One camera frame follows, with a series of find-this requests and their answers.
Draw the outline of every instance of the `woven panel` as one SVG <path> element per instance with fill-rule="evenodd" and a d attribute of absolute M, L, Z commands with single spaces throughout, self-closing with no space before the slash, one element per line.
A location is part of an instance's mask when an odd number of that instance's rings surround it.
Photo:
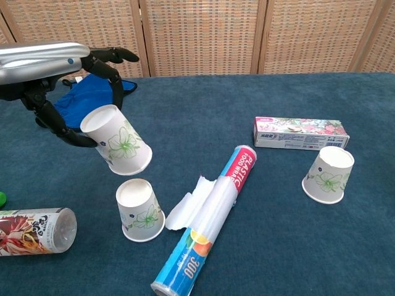
<path fill-rule="evenodd" d="M 259 73 L 347 71 L 375 3 L 274 0 Z"/>
<path fill-rule="evenodd" d="M 6 36 L 4 33 L 0 30 L 0 44 L 8 43 Z"/>
<path fill-rule="evenodd" d="M 362 71 L 395 73 L 395 2 L 374 40 Z"/>
<path fill-rule="evenodd" d="M 155 75 L 250 73 L 258 0 L 143 1 Z"/>
<path fill-rule="evenodd" d="M 90 47 L 121 46 L 139 53 L 128 0 L 116 3 L 110 0 L 7 0 L 6 3 L 26 42 L 75 41 Z M 143 75 L 141 62 L 111 65 L 122 77 Z"/>

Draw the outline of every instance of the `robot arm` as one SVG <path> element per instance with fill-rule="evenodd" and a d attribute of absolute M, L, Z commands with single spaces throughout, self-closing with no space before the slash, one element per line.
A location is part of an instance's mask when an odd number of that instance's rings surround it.
<path fill-rule="evenodd" d="M 0 47 L 0 100 L 20 99 L 28 110 L 34 111 L 36 120 L 47 126 L 66 143 L 79 147 L 96 147 L 91 138 L 75 133 L 46 93 L 53 91 L 56 81 L 65 75 L 84 69 L 109 80 L 113 104 L 122 108 L 122 79 L 115 68 L 106 64 L 138 62 L 134 53 L 121 47 L 90 49 L 78 43 L 49 42 L 17 44 Z"/>

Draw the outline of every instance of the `pink toothpaste box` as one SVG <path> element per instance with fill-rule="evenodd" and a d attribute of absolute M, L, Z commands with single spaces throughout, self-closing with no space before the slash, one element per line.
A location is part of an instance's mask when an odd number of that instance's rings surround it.
<path fill-rule="evenodd" d="M 339 120 L 255 117 L 256 147 L 320 150 L 345 148 L 350 136 Z"/>

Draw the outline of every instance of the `floral paper cup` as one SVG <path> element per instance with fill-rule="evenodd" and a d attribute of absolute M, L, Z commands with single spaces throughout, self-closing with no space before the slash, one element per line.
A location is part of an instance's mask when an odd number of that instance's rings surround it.
<path fill-rule="evenodd" d="M 144 179 L 131 179 L 116 193 L 123 234 L 133 242 L 147 242 L 157 237 L 165 226 L 151 184 Z"/>
<path fill-rule="evenodd" d="M 354 158 L 349 152 L 336 146 L 326 146 L 320 150 L 302 180 L 302 188 L 317 202 L 335 204 L 344 196 L 353 165 Z"/>
<path fill-rule="evenodd" d="M 118 175 L 140 173 L 152 159 L 151 148 L 115 105 L 93 110 L 83 119 L 80 128 L 97 142 L 96 150 Z"/>

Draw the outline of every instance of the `upside-down paper cup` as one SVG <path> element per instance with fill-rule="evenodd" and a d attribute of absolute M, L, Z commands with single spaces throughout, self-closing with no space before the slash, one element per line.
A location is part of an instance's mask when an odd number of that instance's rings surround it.
<path fill-rule="evenodd" d="M 82 120 L 80 128 L 97 142 L 96 150 L 118 175 L 140 173 L 152 159 L 151 148 L 115 105 L 93 110 Z"/>
<path fill-rule="evenodd" d="M 353 165 L 353 156 L 343 148 L 322 148 L 302 180 L 304 192 L 323 204 L 339 202 L 344 196 L 344 188 Z"/>
<path fill-rule="evenodd" d="M 144 179 L 131 179 L 116 193 L 123 234 L 133 242 L 147 242 L 157 237 L 165 226 L 151 184 Z"/>

